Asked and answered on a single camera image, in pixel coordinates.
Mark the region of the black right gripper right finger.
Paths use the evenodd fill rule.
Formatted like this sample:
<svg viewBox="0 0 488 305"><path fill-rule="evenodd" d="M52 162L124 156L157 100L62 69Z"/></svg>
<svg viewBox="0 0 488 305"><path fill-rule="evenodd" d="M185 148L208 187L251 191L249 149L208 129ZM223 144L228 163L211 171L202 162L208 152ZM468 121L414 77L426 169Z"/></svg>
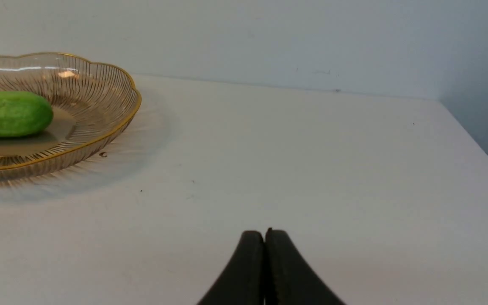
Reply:
<svg viewBox="0 0 488 305"><path fill-rule="evenodd" d="M267 305L344 305L306 262L284 230L265 236Z"/></svg>

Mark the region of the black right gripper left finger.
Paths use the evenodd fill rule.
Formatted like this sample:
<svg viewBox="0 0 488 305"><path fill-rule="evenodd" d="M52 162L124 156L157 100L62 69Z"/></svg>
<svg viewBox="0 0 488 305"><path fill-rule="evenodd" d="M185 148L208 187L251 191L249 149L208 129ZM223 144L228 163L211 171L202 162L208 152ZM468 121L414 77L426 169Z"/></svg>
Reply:
<svg viewBox="0 0 488 305"><path fill-rule="evenodd" d="M256 230L242 232L229 262L199 305L263 305L265 243Z"/></svg>

